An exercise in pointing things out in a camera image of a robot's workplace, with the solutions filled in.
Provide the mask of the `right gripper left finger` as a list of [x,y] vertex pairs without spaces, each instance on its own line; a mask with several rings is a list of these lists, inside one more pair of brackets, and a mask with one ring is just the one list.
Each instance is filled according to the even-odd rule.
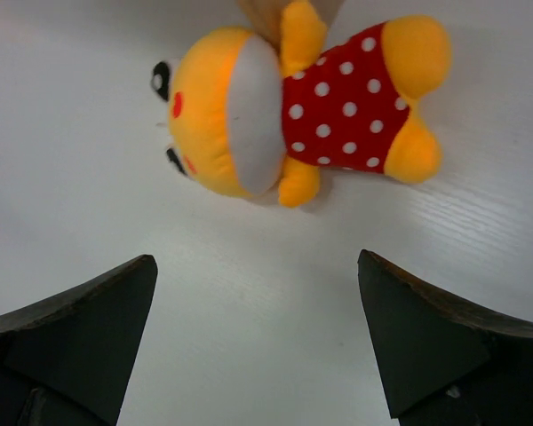
[[0,315],[0,425],[115,425],[157,274],[138,256]]

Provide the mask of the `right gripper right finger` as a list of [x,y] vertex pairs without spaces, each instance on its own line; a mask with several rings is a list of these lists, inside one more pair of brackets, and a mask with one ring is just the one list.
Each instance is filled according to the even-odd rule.
[[363,250],[358,281],[389,414],[401,425],[533,425],[533,322]]

